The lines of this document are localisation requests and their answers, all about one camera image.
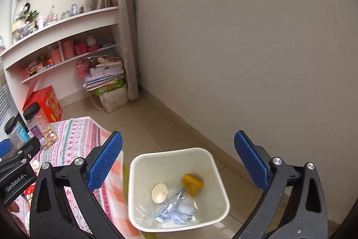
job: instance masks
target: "baseboard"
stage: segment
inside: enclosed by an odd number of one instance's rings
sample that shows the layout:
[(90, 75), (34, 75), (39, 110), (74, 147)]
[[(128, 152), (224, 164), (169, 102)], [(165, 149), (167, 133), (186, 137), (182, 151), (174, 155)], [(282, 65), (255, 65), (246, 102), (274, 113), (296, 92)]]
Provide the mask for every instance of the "baseboard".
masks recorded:
[(81, 99), (87, 98), (88, 96), (89, 93), (85, 89), (81, 89), (79, 91), (71, 93), (68, 96), (65, 96), (64, 98), (60, 99), (58, 102), (61, 107), (65, 107), (72, 103), (78, 102)]
[[(231, 157), (224, 150), (222, 150), (219, 146), (217, 146), (214, 142), (206, 138), (202, 133), (188, 124), (182, 117), (172, 111), (169, 107), (163, 104), (158, 98), (152, 95), (148, 90), (146, 90), (142, 85), (139, 85), (139, 90), (142, 92), (146, 98), (160, 111), (162, 111), (166, 116), (168, 116), (172, 121), (178, 123), (183, 128), (187, 129), (192, 135), (194, 135), (199, 143), (202, 145), (202, 148), (207, 149), (217, 160), (219, 160), (222, 164), (224, 164), (228, 169), (230, 169), (233, 173), (239, 176), (243, 181), (248, 183), (249, 185), (256, 187), (253, 183), (250, 175), (248, 174), (245, 166), (241, 164), (239, 161)], [(286, 205), (289, 200), (288, 194), (283, 194), (280, 206), (282, 208), (286, 208)], [(335, 231), (340, 224), (328, 220), (328, 229), (329, 233)]]

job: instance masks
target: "blue gripper pad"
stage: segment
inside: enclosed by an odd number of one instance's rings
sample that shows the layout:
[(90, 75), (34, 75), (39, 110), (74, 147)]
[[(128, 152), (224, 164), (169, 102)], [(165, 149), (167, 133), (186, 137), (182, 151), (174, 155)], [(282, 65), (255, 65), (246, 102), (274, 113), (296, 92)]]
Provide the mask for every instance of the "blue gripper pad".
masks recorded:
[(240, 132), (235, 134), (234, 145), (256, 187), (266, 192), (270, 186), (268, 170), (255, 149)]
[(0, 158), (10, 151), (11, 145), (8, 139), (0, 142)]
[(102, 186), (112, 165), (122, 150), (122, 135), (117, 132), (110, 138), (110, 141), (105, 145), (102, 152), (92, 164), (92, 167), (88, 170), (87, 187), (90, 192), (93, 192), (95, 189)]

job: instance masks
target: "white shelf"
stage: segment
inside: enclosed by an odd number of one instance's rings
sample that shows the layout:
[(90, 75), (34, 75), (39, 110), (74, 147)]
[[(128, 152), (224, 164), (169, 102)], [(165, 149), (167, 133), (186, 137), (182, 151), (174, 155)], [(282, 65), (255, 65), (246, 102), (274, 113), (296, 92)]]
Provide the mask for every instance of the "white shelf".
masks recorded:
[(22, 38), (5, 50), (1, 54), (2, 64), (4, 69), (8, 69), (22, 58), (47, 45), (81, 32), (114, 25), (118, 22), (118, 7), (98, 9), (65, 18)]
[(87, 56), (87, 55), (94, 54), (94, 53), (97, 53), (97, 52), (100, 52), (100, 51), (103, 51), (103, 50), (107, 50), (107, 49), (110, 49), (110, 48), (114, 48), (115, 46), (116, 46), (116, 45), (111, 45), (111, 46), (108, 46), (108, 47), (101, 48), (101, 49), (99, 49), (99, 50), (97, 50), (97, 51), (87, 52), (87, 53), (84, 53), (84, 54), (75, 56), (75, 57), (73, 57), (73, 58), (67, 59), (67, 60), (65, 60), (65, 61), (63, 61), (63, 62), (61, 62), (61, 63), (59, 63), (59, 64), (53, 65), (53, 66), (51, 66), (51, 67), (49, 67), (49, 68), (46, 68), (45, 70), (42, 70), (42, 71), (39, 72), (39, 73), (36, 73), (36, 74), (30, 76), (29, 78), (25, 79), (25, 80), (24, 80), (23, 82), (21, 82), (21, 83), (24, 84), (25, 82), (27, 82), (27, 81), (29, 81), (29, 80), (35, 78), (36, 76), (39, 76), (39, 75), (41, 75), (41, 74), (43, 74), (43, 73), (45, 73), (45, 72), (47, 72), (47, 71), (49, 71), (49, 70), (51, 70), (51, 69), (54, 69), (54, 68), (56, 68), (56, 67), (59, 67), (59, 66), (61, 66), (61, 65), (63, 65), (63, 64), (66, 64), (66, 63), (68, 63), (68, 62), (71, 62), (71, 61), (73, 61), (73, 60), (76, 60), (76, 59), (79, 59), (79, 58), (82, 58), (82, 57), (85, 57), (85, 56)]

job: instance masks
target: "pink tablecloth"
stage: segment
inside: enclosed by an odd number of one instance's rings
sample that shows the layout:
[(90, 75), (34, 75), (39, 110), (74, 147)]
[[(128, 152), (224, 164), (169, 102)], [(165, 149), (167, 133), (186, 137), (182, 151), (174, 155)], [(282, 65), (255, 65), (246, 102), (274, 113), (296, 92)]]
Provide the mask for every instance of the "pink tablecloth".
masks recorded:
[[(32, 161), (37, 160), (40, 166), (50, 162), (53, 166), (70, 164), (76, 157), (86, 157), (90, 151), (103, 145), (110, 133), (90, 117), (70, 119), (52, 124), (58, 135), (58, 141), (47, 150), (41, 150)], [(142, 233), (133, 227), (128, 219), (128, 207), (122, 197), (123, 193), (123, 151), (117, 157), (102, 187), (94, 195), (103, 210), (126, 239), (144, 238)], [(73, 214), (81, 229), (90, 232), (77, 206), (70, 188), (66, 194)], [(20, 213), (16, 214), (25, 223), (27, 230), (29, 204), (24, 197), (18, 197)]]

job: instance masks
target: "yellow sponge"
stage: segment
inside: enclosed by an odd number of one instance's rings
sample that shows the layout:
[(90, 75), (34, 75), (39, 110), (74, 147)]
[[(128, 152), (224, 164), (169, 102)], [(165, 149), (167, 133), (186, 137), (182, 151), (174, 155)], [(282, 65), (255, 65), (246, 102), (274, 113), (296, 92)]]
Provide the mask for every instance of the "yellow sponge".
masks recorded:
[(192, 174), (185, 174), (181, 179), (181, 184), (186, 187), (188, 193), (194, 197), (197, 190), (204, 186), (200, 178), (194, 178)]

